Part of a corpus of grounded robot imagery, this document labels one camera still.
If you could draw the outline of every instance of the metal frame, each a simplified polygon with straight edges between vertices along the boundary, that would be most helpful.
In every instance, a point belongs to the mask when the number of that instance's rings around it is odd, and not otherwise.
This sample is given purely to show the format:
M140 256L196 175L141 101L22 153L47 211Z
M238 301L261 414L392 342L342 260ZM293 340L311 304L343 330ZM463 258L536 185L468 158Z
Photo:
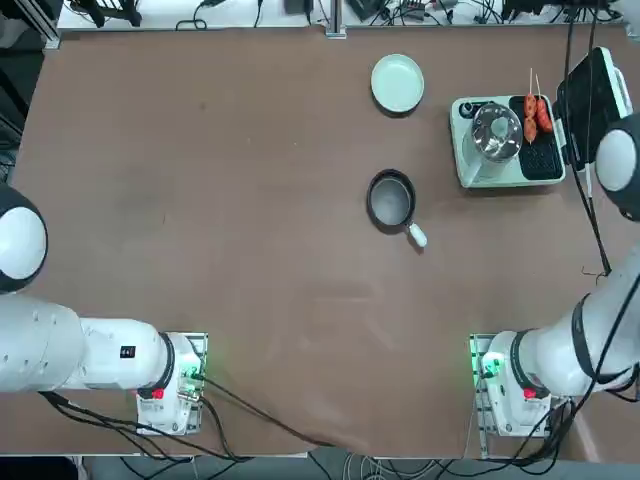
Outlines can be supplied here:
M476 396L476 418L478 419L478 435L480 436L480 456L483 460L497 458L489 452L489 442L487 434L498 435L495 426L493 412L491 411L491 401L486 386L482 385L482 357L489 350L491 340L495 334L473 333L469 335L469 348L471 350L471 369L473 371L473 385ZM549 420L545 422L544 432L541 437L548 437L551 433Z
M347 29L342 23L342 0L331 0L325 34L328 38L347 38Z

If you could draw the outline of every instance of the brown table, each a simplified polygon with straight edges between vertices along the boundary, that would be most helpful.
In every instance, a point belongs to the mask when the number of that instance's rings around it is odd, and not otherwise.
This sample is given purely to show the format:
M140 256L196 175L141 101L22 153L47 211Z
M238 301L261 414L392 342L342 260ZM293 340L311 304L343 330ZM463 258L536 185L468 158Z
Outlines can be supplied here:
M46 59L15 186L47 219L51 249L29 292L81 315L208 331L209 373L310 435L368 454L462 454L474 332L555 322L594 284L595 241L568 177L556 187L466 192L448 111L460 96L522 93L529 67L555 97L566 26L86 35ZM576 61L586 51L578 28ZM600 27L632 96L640 49ZM381 115L369 75L401 52L426 96ZM397 167L429 235L419 255L365 215L373 175ZM619 261L638 238L598 191ZM123 392L72 397L134 415ZM1 397L2 452L122 453L34 395ZM308 448L219 401L242 453ZM637 461L640 417L604 394L565 456ZM624 439L620 431L624 430ZM210 422L195 439L218 441ZM477 433L470 455L478 455ZM517 442L495 442L509 455ZM175 445L174 452L188 452Z

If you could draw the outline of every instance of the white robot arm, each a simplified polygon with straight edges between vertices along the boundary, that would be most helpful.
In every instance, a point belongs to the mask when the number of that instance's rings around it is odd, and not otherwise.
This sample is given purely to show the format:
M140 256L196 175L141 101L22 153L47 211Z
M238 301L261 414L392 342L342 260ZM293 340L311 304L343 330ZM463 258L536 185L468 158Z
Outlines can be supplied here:
M47 256L38 209L0 187L0 392L136 390L138 422L182 434L199 424L206 335L159 333L131 319L79 318L19 293Z
M596 173L623 216L640 220L640 114L612 125L596 155ZM620 307L640 273L640 247L555 325L494 337L482 366L501 435L526 436L551 397L583 395ZM640 295L622 317L594 392L627 385L640 361Z

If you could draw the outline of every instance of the black cable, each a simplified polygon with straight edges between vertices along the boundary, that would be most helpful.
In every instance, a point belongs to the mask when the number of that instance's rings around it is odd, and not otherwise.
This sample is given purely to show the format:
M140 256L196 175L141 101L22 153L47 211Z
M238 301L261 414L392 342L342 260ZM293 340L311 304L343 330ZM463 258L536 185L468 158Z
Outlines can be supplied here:
M610 392L608 390L607 390L607 393L610 393L614 397L619 398L620 400L624 400L625 402L638 403L638 399L637 398L625 397L624 395L620 395L618 392Z
M315 463L320 470L322 470L322 473L324 473L325 477L327 477L328 480L333 480L331 478L331 475L329 475L329 472L327 472L327 469L324 468L318 460L316 460L316 457L313 456L313 453L309 452L307 455L309 455L309 458L311 459L311 461Z
M556 20L557 20L558 18L560 18L560 15L562 15L562 13L563 13L563 12L564 12L564 7L560 7L560 10L558 10L558 13L556 14L556 16L555 16L555 17L553 17L553 18L549 21L549 23L556 23Z
M214 473L213 475L211 475L210 477L207 477L205 480L213 480L214 478L218 478L219 476L227 473L229 470L231 470L233 467L235 467L236 465L238 465L237 462L232 463L231 465L227 465L226 467L224 467L222 470L220 470L217 473Z
M304 442L311 443L311 444L317 445L319 447L333 447L334 446L331 443L323 442L321 440L316 440L314 438L309 437L308 435L305 435L304 433L300 433L297 430L294 430L293 428L289 427L288 425L282 423L277 418L272 417L271 415L266 413L264 410L261 410L258 407L253 406L252 404L250 404L246 400L243 400L238 395L236 395L235 393L231 392L227 388L223 387L219 383L214 382L213 380L210 380L210 379L208 379L208 378L206 378L206 377L204 377L202 375L198 375L198 374L194 375L192 378L195 378L195 379L198 379L198 380L202 380L205 383L208 383L209 385L211 385L211 386L215 387L216 389L220 390L221 392L223 392L224 394L228 395L229 397L231 397L235 401L239 402L242 406L244 406L245 408L249 409L252 413L254 413L255 415L261 417L263 420L267 420L267 421L273 423L274 425L277 425L278 427L282 428L286 432L290 433L294 437L297 437L297 438L299 438L300 440L302 440Z
M256 15L256 21L253 22L253 28L258 28L258 22L260 22L260 14L262 13L262 1L258 0L258 14Z
M218 435L220 436L220 443L222 445L222 450L224 450L224 453L226 453L229 458L231 458L235 462L246 462L248 460L251 460L252 457L238 457L231 451L229 443L227 442L227 436L225 435L224 429L222 428L222 421L220 420L218 412L216 412L213 404L208 399L200 397L200 401L207 408L207 410L209 410L211 416L213 417L216 428L218 429Z
M596 8L593 19L591 21L591 31L589 33L589 53L588 53L588 62L589 62L589 107L587 110L587 145L585 148L585 168L590 168L589 163L589 155L591 150L591 112L593 106L593 45L595 41L596 34L596 24L598 20L598 8ZM596 239L600 238L600 227L598 226L598 219L596 217L596 207L593 203L593 196L589 196L589 209L591 210L591 218L593 219L593 227L594 234ZM604 251L604 247L600 249L600 259L602 261L602 266L605 271L605 276L608 276L611 273L611 265L609 264L609 259L607 258L607 254Z
M440 480L440 477L444 475L444 472L448 471L447 469L451 466L453 460L449 460L449 463L447 463L445 467L443 467L442 464L437 460L434 460L434 462L436 462L436 465L440 467L440 471L438 472L438 475L436 475L436 478L434 480Z
M133 468L131 465L129 465L125 459L123 457L118 457L120 458L120 461L122 463L124 463L124 466L127 467L127 470L129 470L131 473L133 473L136 477L141 478L142 480L147 480L147 477L145 477L144 475L142 475L140 472L138 472L135 468Z
M564 124L566 125L567 130L567 156L569 158L569 164L571 165L571 170L573 172L573 178L578 187L578 193L580 194L580 200L582 201L582 206L587 214L587 218L591 223L591 228L593 230L593 234L596 238L596 243L598 244L598 250L600 253L600 259L602 260L602 266L605 271L605 275L609 275L611 273L611 264L609 263L609 259L607 257L607 253L604 249L604 245L602 244L602 239L600 238L600 232L596 220L594 219L591 209L589 208L589 204L587 202L586 195L582 188L582 184L580 183L580 178L578 177L578 167L576 165L575 152L574 152L574 144L571 139L571 125L569 119L569 64L571 61L571 43L573 38L573 27L575 24L576 16L571 17L569 22L569 34L567 37L567 53L565 57L565 70L564 70L564 108L561 110L561 116L563 117Z
M447 21L449 22L449 25L453 25L453 22L451 21L451 17L450 17L451 12L447 11L447 8L444 6L444 3L442 3L442 0L438 0L438 3L440 4L440 7L442 8L442 10L444 10L444 14L447 17Z
M393 473L395 473L398 477L400 477L400 475L403 475L405 477L415 477L416 475L422 475L424 474L425 469L431 466L431 460L428 460L427 464L424 467L420 467L415 472L401 472L395 467L395 465L391 462L391 460L387 460L387 462L389 463L389 466L391 467L391 470L393 471Z
M400 476L400 473L398 472L398 470L396 470L396 467L393 465L393 462L391 460L387 460L387 462L389 463L389 468L391 468L391 471L396 476L396 478L398 480L402 480L402 477Z
M69 402L69 400L67 400L62 395L54 393L54 392L40 392L40 394L43 395L43 396L49 395L50 398L52 399L52 400L50 400L50 402L54 401L60 407L63 407L63 408L66 408L68 410L74 411L76 413L80 413L82 415L86 415L88 417L97 419L100 422L107 422L107 423L111 423L111 424L126 425L126 426L131 426L131 427L134 427L134 428L140 428L140 429L149 430L151 432L158 433L158 434L162 435L165 438L169 438L169 439L171 439L172 441L174 441L176 443L179 443L179 444L184 445L186 447L194 448L194 449L196 449L196 450L198 450L198 451L200 451L202 453L205 453L207 455L212 455L212 456L220 458L222 460L232 460L231 458L229 458L229 457L227 457L225 455L220 455L219 453L214 452L213 450L205 448L205 447L203 447L201 445L197 445L197 444L195 444L193 442L189 442L187 440L184 440L183 438L181 438L178 435L171 435L169 433L166 433L163 430L155 428L155 427L153 427L151 425L143 425L143 424L141 424L139 422L133 422L133 421L130 421L130 420L121 420L121 419L118 419L118 418L113 418L113 417L109 417L109 416L106 416L106 415L101 415L101 414L96 413L96 412L94 412L92 410L76 406L76 405L72 404L71 402Z
M570 402L571 408L573 409L573 407L575 406L573 404L573 401ZM562 410L560 411L560 422L559 424L561 425L564 422L564 405ZM545 468L544 470L541 470L539 472L532 472L531 470L525 470L524 467L518 467L520 468L521 471L523 471L524 473L526 473L527 475L534 475L534 476L542 476L542 475L546 475L547 473L549 473L551 470L553 470L553 467L556 466L556 463L558 461L558 455L560 454L560 444L558 443L558 445L556 445L556 450L555 453L553 454L553 459L551 460L551 463L549 464L549 466L547 468Z
M320 4L320 10L322 10L322 16L324 17L324 20L327 22L328 25L331 25L331 22L329 21L329 17L327 16L327 12L324 9L324 5L322 4L322 0L318 0L318 3Z
M516 453L513 454L513 456L506 460L504 462L503 465L500 465L499 467L493 467L493 468L489 468L487 470L484 470L482 472L476 472L476 473L456 473L456 472L452 472L451 470L449 470L449 467L451 466L451 464L455 461L455 460L451 460L449 462L449 464L447 464L446 466L443 466L440 462L438 462L437 460L434 460L434 462L436 462L436 464L442 469L439 474L436 476L436 479L438 479L439 477L442 476L443 472L447 472L450 475L456 476L456 477L463 477L463 478L473 478L473 477L479 477L481 475L485 475L487 473L491 473L491 472L499 472L500 470L504 470L507 467L510 467L511 465L514 465L516 463L516 461L518 460L518 455L520 455L520 453L524 450L524 447L527 445L527 443L529 442L529 440L531 440L531 438L533 437L533 434L536 432L536 430L538 429L538 427L540 427L546 420L547 418L549 418L549 415L551 415L551 413L554 411L555 409L550 409L549 411L547 411L547 413L545 413L542 418L538 421L538 423L536 423L534 425L534 427L531 429L531 432L529 432L529 435L527 435L527 437L524 439L524 441L522 442L522 444L520 445L520 447L518 448L518 450L516 451Z
M433 15L431 15L429 12L425 12L425 15L429 18L431 18L434 22L436 22L438 24L439 27L442 26L442 24L438 21L438 19L436 17L434 17Z
M193 18L191 18L191 20L180 20L178 23L176 23L176 32L180 30L181 25L193 25L193 28L195 28L196 30L207 30L209 28L207 22L205 22L201 18L196 18L196 15L198 14L198 10L207 6L208 1L209 0L203 0L198 4L196 9L193 11Z
M136 475L138 478L141 478L142 480L151 480L155 477L157 477L158 475L163 474L164 472L166 472L167 470L175 467L176 465L181 465L184 463L190 463L191 459L190 458L185 458L180 462L176 462L176 463L170 463L169 465L165 465L164 467L162 467L160 470L158 470L155 473L152 473L151 475L149 475L148 477L141 474L140 472L138 472L135 468L133 468L131 465L129 465L126 460L124 459L124 457L118 457L120 458L120 461L122 463L124 463L124 466L127 467L127 470L129 470L131 473L133 473L134 475Z
M387 5L389 4L391 0L385 0L385 2L382 4L382 6L378 9L378 12L376 13L376 16L373 17L373 20L371 20L371 23L369 24L369 26L371 27L374 23L376 23L376 20L378 19L378 17L382 14L382 12L384 11L385 8L387 8Z
M87 420L86 418L81 418L81 417L77 417L75 415L70 414L69 412L65 412L62 407L60 407L59 405L52 403L51 401L49 401L50 405L56 409L60 414L62 414L63 416L69 418L70 420L76 421L78 423L84 423L87 425L92 425L92 426L96 426L96 427L101 427L101 428L106 428L107 430L113 430L116 433L120 434L125 440L127 440L127 442L131 443L133 446L135 446L138 450L140 450L144 455L150 457L150 458L156 458L152 453L150 453L148 450L146 450L142 445L140 445L138 442L136 442L135 440L133 440L132 438L129 438L128 435L133 435L135 437L138 437L146 442L148 442L149 444L151 444L151 446L153 446L162 456L162 459L164 460L168 460L170 462L174 462L174 463L179 463L180 459L178 458L174 458L171 457L169 455L167 455L167 453L162 450L162 448L160 448L151 438L144 436L136 431L132 431L128 428L124 428L124 427L116 427L115 425L109 423L109 422L93 422L91 420Z

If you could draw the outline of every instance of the toy stove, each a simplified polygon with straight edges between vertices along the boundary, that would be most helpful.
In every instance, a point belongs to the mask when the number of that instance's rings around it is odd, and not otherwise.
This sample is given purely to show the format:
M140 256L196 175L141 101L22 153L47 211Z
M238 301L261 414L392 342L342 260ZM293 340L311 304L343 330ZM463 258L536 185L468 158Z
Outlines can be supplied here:
M453 103L450 112L451 136L456 170L464 188L531 187L559 183L565 177L565 164L568 164L567 138L573 142L579 171L584 169L585 159L595 159L608 125L630 115L633 109L624 77L613 64L609 50L601 47L594 49L591 123L590 135L587 135L590 78L587 58L569 75L571 135L567 135L560 119L564 106L563 82L558 87L558 101L553 106L548 97L542 96L553 121L553 132L545 133L538 129L534 142L529 144L523 141L518 154L505 163L491 162L477 150L469 138L473 118L483 105L494 102L511 109L524 125L524 95L467 97ZM482 167L474 175L470 169L478 161L482 162Z
M549 100L545 98L548 111ZM489 102L510 108L524 125L524 96L469 97L460 98L451 107L451 135L456 159L456 170L460 183L465 188L529 187L552 185L565 177L562 150L564 136L558 135L561 128L554 122L552 133L538 131L538 136L529 145L524 141L518 154L503 164L494 164L483 158L473 142L471 124L476 112ZM481 161L483 166L477 175L469 175L473 164Z

